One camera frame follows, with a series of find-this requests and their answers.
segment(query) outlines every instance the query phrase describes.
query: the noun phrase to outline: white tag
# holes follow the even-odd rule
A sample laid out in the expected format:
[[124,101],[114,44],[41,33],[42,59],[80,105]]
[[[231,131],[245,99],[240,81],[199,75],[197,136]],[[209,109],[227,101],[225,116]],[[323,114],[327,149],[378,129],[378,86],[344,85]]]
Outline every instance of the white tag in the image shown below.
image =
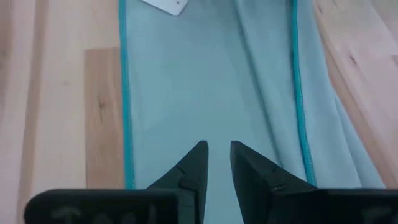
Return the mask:
[[178,16],[187,4],[188,0],[143,0],[158,9],[166,11],[173,16]]

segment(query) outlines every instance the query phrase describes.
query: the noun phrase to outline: microfiber towel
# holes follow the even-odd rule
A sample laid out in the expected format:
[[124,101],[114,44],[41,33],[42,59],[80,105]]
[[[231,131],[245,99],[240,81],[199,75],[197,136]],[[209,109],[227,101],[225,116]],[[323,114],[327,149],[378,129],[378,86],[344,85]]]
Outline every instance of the microfiber towel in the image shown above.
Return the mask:
[[[125,116],[132,139],[126,150],[132,153],[127,160],[135,188],[148,187],[199,140],[209,144],[205,223],[243,222],[229,161],[231,140],[307,180],[289,0],[189,0],[179,16],[141,0],[120,5],[128,82],[123,97],[131,113]],[[311,0],[298,2],[297,24],[305,130],[317,187],[384,187],[328,79]]]

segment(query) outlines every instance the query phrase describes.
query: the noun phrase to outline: light wood plank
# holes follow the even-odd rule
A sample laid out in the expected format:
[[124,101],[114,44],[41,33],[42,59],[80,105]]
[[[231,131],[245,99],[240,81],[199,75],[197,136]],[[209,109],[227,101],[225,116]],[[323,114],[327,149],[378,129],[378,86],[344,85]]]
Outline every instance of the light wood plank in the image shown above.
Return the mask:
[[398,1],[373,0],[373,6],[398,44]]
[[11,51],[11,0],[0,1],[0,122],[6,99],[8,61]]
[[16,223],[25,112],[32,60],[35,1],[2,1],[0,14],[10,16],[10,27],[0,43],[7,67],[0,75],[3,90],[0,117],[0,223]]
[[119,48],[85,51],[88,188],[124,188]]
[[368,153],[373,161],[383,160],[394,176],[382,174],[387,186],[398,187],[398,101],[392,99],[398,95],[398,67],[392,59],[398,45],[369,1],[315,4],[326,46],[380,147],[367,148]]
[[355,102],[341,72],[338,70],[335,60],[331,55],[327,47],[325,49],[326,64],[328,65],[328,73],[331,84],[336,90],[345,110],[349,114],[350,120],[353,122],[358,136],[361,138],[364,147],[367,149],[370,158],[372,158],[377,171],[381,175],[382,180],[388,186],[394,186],[394,175],[389,170],[387,164],[385,164],[384,157],[379,153],[381,147],[377,143],[377,139],[374,136],[368,122],[365,120],[362,112],[359,110],[358,105]]
[[81,1],[48,1],[31,194],[84,188],[85,112]]
[[119,46],[118,0],[81,1],[84,49]]

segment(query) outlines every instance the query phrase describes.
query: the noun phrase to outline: black tool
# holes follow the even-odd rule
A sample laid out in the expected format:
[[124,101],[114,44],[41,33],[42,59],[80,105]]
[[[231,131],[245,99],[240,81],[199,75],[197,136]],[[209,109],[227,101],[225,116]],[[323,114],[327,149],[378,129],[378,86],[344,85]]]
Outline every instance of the black tool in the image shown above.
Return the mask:
[[[398,222],[396,190],[317,189],[238,141],[231,168],[245,224]],[[207,174],[200,141],[146,190],[51,190],[28,203],[25,222],[202,224]]]

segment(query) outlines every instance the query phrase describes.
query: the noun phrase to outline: wooden floor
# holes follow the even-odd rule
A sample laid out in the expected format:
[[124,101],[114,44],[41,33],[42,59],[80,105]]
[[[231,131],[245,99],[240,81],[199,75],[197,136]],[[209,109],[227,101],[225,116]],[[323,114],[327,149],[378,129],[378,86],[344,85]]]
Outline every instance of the wooden floor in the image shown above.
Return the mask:
[[118,27],[118,0],[0,1],[0,223],[46,189],[124,186]]
[[[118,0],[0,1],[0,223],[57,187],[123,187]],[[315,0],[330,76],[398,180],[398,1]]]
[[398,188],[398,0],[315,0],[329,75],[384,183]]

